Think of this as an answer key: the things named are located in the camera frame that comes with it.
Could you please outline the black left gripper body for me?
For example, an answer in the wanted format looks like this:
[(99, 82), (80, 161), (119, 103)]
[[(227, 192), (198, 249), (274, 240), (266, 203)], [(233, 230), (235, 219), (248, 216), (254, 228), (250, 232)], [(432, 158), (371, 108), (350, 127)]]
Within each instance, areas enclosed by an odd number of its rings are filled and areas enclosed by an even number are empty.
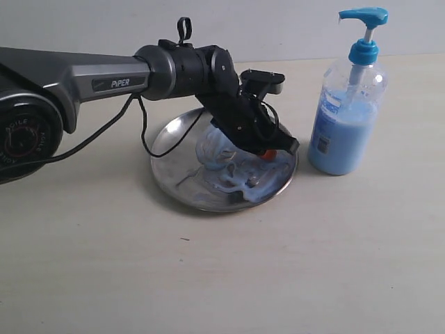
[(237, 148), (262, 155), (282, 150), (295, 155), (300, 144), (280, 126), (276, 110), (263, 100), (242, 91), (241, 85), (228, 90), (199, 93), (197, 100), (211, 114), (211, 124)]

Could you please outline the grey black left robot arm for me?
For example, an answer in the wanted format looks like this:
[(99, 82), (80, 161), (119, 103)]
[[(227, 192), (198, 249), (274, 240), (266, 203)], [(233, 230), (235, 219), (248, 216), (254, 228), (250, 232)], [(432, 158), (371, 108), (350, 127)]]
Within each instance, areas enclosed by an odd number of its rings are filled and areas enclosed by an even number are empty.
[(238, 74), (226, 49), (160, 40), (133, 56), (1, 49), (1, 182), (46, 164), (63, 134), (76, 129), (85, 102), (127, 95), (131, 100), (195, 97), (211, 124), (236, 147), (258, 156), (273, 150), (295, 154), (299, 143), (267, 105), (281, 92), (283, 74)]

